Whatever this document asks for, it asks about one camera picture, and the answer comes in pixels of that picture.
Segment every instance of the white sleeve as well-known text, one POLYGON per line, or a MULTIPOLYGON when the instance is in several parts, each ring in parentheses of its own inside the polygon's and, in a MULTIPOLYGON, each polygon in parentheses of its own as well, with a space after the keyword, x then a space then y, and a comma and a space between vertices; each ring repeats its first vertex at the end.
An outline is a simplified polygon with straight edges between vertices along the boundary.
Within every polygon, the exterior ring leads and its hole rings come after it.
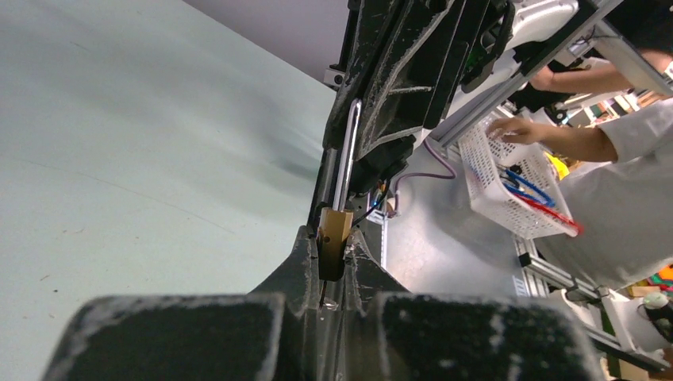
POLYGON ((617 151, 617 162, 649 155, 673 140, 673 98, 598 127, 617 151))

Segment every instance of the red cable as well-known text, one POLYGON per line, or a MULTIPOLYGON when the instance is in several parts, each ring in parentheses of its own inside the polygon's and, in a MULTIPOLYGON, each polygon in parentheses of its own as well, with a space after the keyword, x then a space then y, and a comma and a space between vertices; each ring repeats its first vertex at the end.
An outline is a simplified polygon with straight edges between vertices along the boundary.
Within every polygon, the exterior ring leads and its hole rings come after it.
POLYGON ((577 222, 572 221, 570 218, 562 215, 561 213, 555 211, 554 209, 549 208, 548 206, 544 206, 537 201, 533 201, 533 200, 529 200, 527 198, 521 197, 518 194, 515 194, 515 196, 517 196, 520 200, 522 200, 523 202, 528 204, 533 209, 539 210, 539 211, 547 214, 548 216, 551 216, 551 217, 563 222, 565 225, 569 225, 573 229, 577 230, 577 234, 582 234, 584 232, 584 227, 582 227, 577 222))

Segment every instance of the blue cable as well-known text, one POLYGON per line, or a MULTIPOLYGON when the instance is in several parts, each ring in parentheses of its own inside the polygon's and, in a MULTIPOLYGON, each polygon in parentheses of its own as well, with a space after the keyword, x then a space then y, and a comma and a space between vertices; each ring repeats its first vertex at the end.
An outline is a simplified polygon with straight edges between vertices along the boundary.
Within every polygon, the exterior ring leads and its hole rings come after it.
POLYGON ((540 204, 542 204, 544 206, 547 206, 547 207, 550 207, 550 208, 553 208, 554 206, 556 206, 556 203, 554 202, 554 200, 551 197, 549 197, 549 194, 544 193, 540 188, 536 187, 530 181, 524 179, 523 177, 517 175, 516 173, 510 171, 509 169, 506 169, 505 173, 511 179, 516 180, 519 183, 522 183, 522 184, 526 185, 528 188, 530 188, 535 193, 537 193, 542 199, 535 198, 535 197, 531 196, 530 194, 525 193, 524 191, 518 190, 517 188, 512 187, 509 184, 504 184, 503 183, 502 185, 504 185, 505 188, 507 188, 508 191, 512 192, 513 194, 518 194, 521 197, 525 197, 527 199, 533 200, 535 202, 539 202, 540 204))

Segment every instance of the wire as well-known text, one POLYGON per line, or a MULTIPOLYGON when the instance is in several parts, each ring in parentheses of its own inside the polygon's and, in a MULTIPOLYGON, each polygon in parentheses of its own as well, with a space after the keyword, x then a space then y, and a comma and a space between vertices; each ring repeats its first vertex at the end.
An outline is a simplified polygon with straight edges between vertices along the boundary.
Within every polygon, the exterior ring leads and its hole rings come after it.
POLYGON ((388 214, 388 217, 395 217, 396 215, 399 214, 399 185, 404 179, 408 179, 410 177, 428 177, 430 179, 442 179, 442 180, 453 180, 456 178, 456 170, 453 169, 451 164, 448 163, 437 151, 434 150, 432 146, 430 146, 429 139, 423 140, 423 147, 428 151, 430 156, 432 156, 435 160, 437 160, 442 167, 446 168, 446 170, 449 172, 449 175, 439 175, 436 173, 425 173, 425 172, 414 172, 414 173, 408 173, 406 175, 402 175, 398 177, 395 180, 395 185, 394 185, 394 198, 395 198, 395 206, 388 214))
POLYGON ((533 209, 539 210, 539 211, 547 214, 548 216, 551 216, 551 217, 563 222, 565 225, 568 225, 568 226, 572 227, 573 229, 577 230, 577 234, 582 234, 582 232, 584 232, 584 228, 580 224, 578 224, 575 221, 572 221, 570 218, 562 215, 561 213, 555 211, 554 209, 551 209, 548 206, 544 206, 537 201, 533 201, 533 200, 527 199, 525 197, 521 197, 518 194, 516 194, 516 196, 519 197, 520 200, 522 200, 523 202, 528 204, 533 209))
POLYGON ((394 217, 399 213, 399 184, 404 180, 410 177, 429 177, 430 179, 442 179, 442 180, 452 180, 455 179, 455 176, 451 175, 438 175, 436 173, 423 173, 423 172, 414 172, 407 173, 402 175, 395 180, 395 207, 393 208, 392 213, 388 217, 394 217))
POLYGON ((504 174, 500 174, 500 181, 502 182, 502 185, 510 185, 512 188, 519 189, 520 185, 519 182, 515 179, 510 179, 508 176, 505 176, 504 174))
POLYGON ((325 292, 327 291, 327 281, 322 282, 322 292, 320 293, 320 302, 318 303, 318 309, 322 310, 323 305, 325 304, 325 292))
POLYGON ((390 180, 388 179, 383 184, 383 186, 379 189, 381 191, 381 194, 376 199, 376 201, 374 201, 374 205, 372 205, 371 208, 369 208, 369 210, 365 214, 363 214, 363 215, 359 216, 358 218, 356 218, 355 220, 353 220, 353 223, 351 224, 351 227, 356 226, 360 222, 364 221, 365 218, 369 217, 370 214, 374 213, 374 210, 376 210, 376 208, 379 207, 381 202, 383 202, 383 199, 386 198, 386 193, 388 192, 388 187, 389 186, 390 186, 390 180))
POLYGON ((603 298, 607 298, 608 296, 610 296, 610 292, 607 291, 607 292, 605 292, 605 293, 603 293, 603 294, 600 294, 600 293, 599 293, 599 294, 598 294, 598 299, 596 299, 596 298, 589 298, 589 297, 587 297, 587 296, 584 296, 584 297, 580 296, 580 298, 571 298, 571 297, 570 297, 570 293, 571 293, 571 292, 572 292, 572 291, 568 291, 568 292, 566 292, 566 299, 567 299, 569 302, 573 302, 573 303, 589 303, 589 304, 595 304, 595 303, 600 302, 603 298))
POLYGON ((532 191, 537 193, 542 199, 535 198, 535 197, 531 196, 530 194, 525 193, 524 191, 518 190, 517 188, 514 188, 514 187, 510 186, 509 184, 502 184, 502 185, 505 186, 505 188, 507 188, 508 191, 512 192, 513 194, 515 194, 517 196, 524 197, 524 198, 527 198, 529 200, 533 200, 535 202, 539 202, 540 204, 542 204, 544 206, 548 206, 550 208, 553 208, 554 206, 556 206, 556 203, 554 202, 553 198, 551 198, 549 196, 549 194, 546 194, 545 192, 543 192, 540 188, 536 187, 535 184, 533 184, 530 181, 524 179, 523 177, 519 176, 518 174, 516 174, 515 172, 512 172, 509 169, 506 169, 505 173, 512 180, 515 180, 518 183, 526 185, 532 191))
POLYGON ((426 150, 428 150, 428 153, 435 158, 435 160, 439 161, 440 164, 442 164, 442 167, 446 168, 446 170, 450 173, 451 179, 456 178, 456 170, 453 169, 451 164, 448 163, 437 151, 435 151, 429 143, 428 139, 423 140, 423 147, 425 147, 426 150))
POLYGON ((596 36, 596 26, 593 27, 591 30, 591 33, 589 33, 589 36, 586 37, 580 37, 577 41, 575 41, 572 46, 578 46, 581 44, 589 44, 593 40, 599 40, 602 38, 621 38, 619 36, 596 36))

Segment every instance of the white wall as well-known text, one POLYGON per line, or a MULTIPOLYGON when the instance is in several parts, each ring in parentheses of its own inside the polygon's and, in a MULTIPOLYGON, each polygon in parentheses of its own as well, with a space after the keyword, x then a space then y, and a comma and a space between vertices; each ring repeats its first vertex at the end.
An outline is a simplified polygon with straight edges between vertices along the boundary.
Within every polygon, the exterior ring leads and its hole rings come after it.
POLYGON ((339 60, 347 0, 184 1, 319 81, 339 60))

